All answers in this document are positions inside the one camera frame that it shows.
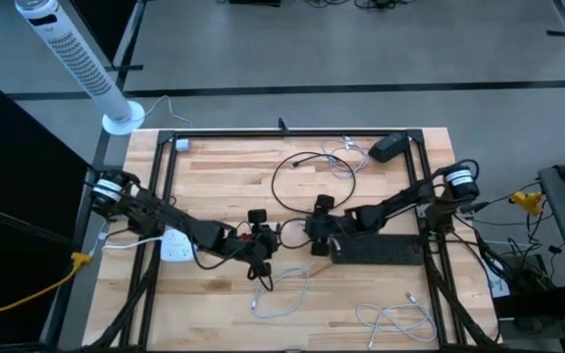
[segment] power outlet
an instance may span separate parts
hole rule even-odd
[[[161,260],[191,262],[195,248],[183,232],[167,227],[161,241]]]

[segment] wooden tabletop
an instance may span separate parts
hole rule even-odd
[[[124,170],[138,175],[142,184],[149,180],[158,130],[139,130],[132,134]],[[424,128],[431,170],[454,162],[446,128]],[[374,137],[354,137],[361,147],[370,148]],[[299,217],[284,209],[272,196],[270,183],[275,167],[300,151],[321,151],[327,138],[196,138],[188,152],[179,152],[172,194],[176,207],[198,219],[215,219],[237,225],[247,218],[250,209],[264,208],[272,226],[276,222]],[[350,163],[360,160],[352,151],[339,151]],[[159,185],[164,183],[167,156],[164,156]],[[418,176],[421,170],[417,166]],[[354,196],[334,211],[377,204],[409,186],[402,156],[386,164],[371,161],[357,175]],[[297,169],[284,168],[276,179],[276,191],[283,202],[311,210],[316,196],[329,194],[342,200],[351,180],[331,174],[326,161],[313,160]],[[474,234],[455,222],[457,233],[466,240]],[[116,224],[111,230],[125,227]],[[390,220],[383,233],[417,233],[413,211]],[[291,224],[283,232],[284,242],[299,244],[306,239],[300,226]],[[113,241],[128,242],[132,234]],[[459,299],[473,319],[491,337],[496,334],[488,283],[478,261],[463,244],[450,243]],[[205,265],[219,261],[198,254]],[[95,287],[84,344],[97,339],[124,305],[128,292],[134,250],[104,252]],[[431,310],[429,289],[423,266],[333,265],[330,258],[310,255],[310,246],[298,250],[281,248],[271,260],[275,269],[311,266],[311,283],[299,309],[286,317],[263,320],[253,317],[250,304],[258,281],[246,278],[245,263],[229,261],[214,271],[203,271],[194,263],[162,263],[156,290],[148,350],[364,350],[371,329],[358,323],[355,308],[361,303],[380,307],[408,303],[411,292]],[[293,306],[304,279],[290,278],[279,283],[274,293],[266,295],[260,309],[283,311]],[[143,300],[139,301],[132,326],[136,341]],[[453,336],[447,305],[442,300],[446,330]],[[376,312],[363,312],[373,321]],[[403,324],[419,321],[415,310],[399,310],[395,315]],[[417,335],[429,336],[429,326],[415,329]],[[373,349],[435,349],[437,341],[419,342],[402,333],[380,332]]]

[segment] gray floor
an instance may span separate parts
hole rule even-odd
[[[62,2],[79,24],[68,2]],[[0,1],[0,88],[8,93],[78,91],[12,3]],[[548,0],[510,5],[418,0],[389,12],[363,12],[352,3],[313,9],[301,0],[284,2],[279,9],[159,0],[147,6],[132,60],[145,69],[128,75],[126,89],[565,79],[565,38],[546,36],[548,28],[565,28]],[[138,99],[145,107],[155,100]],[[278,117],[290,126],[447,126],[457,157],[475,158],[482,165],[481,199],[506,194],[533,180],[538,169],[565,163],[565,88],[173,102],[176,113],[197,127],[275,126]],[[80,156],[92,159],[101,125],[90,100],[20,104]],[[166,107],[159,106],[144,127],[184,126]],[[127,138],[113,137],[106,163],[122,164],[127,143]],[[522,222],[524,213],[499,204],[480,217]],[[100,224],[93,220],[87,247]],[[488,239],[526,241],[522,227],[480,229]],[[554,221],[541,227],[539,239],[562,242]],[[548,264],[549,254],[541,254]],[[565,284],[565,253],[555,265],[556,282]],[[76,278],[70,311],[77,318],[65,323],[65,348],[80,343],[81,313],[88,312],[96,271],[97,266]],[[559,349],[545,340],[510,343]]]

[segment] white tower fan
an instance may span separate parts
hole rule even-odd
[[[16,6],[27,23],[104,113],[102,125],[106,131],[125,135],[143,124],[143,107],[126,100],[58,0],[16,0]]]

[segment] yellow cable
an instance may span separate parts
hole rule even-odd
[[[81,253],[73,253],[71,255],[71,258],[74,260],[74,268],[71,270],[71,272],[64,278],[62,278],[61,280],[57,281],[56,283],[46,287],[45,289],[42,289],[32,295],[30,295],[29,297],[23,298],[17,302],[14,302],[12,304],[6,305],[4,307],[0,308],[0,313],[1,312],[5,312],[7,310],[16,308],[32,299],[35,299],[51,290],[54,290],[55,288],[58,288],[59,286],[61,286],[64,282],[68,281],[69,279],[71,279],[77,272],[77,270],[79,270],[82,266],[88,264],[90,262],[91,257],[89,255],[85,255],[85,254],[81,254]]]

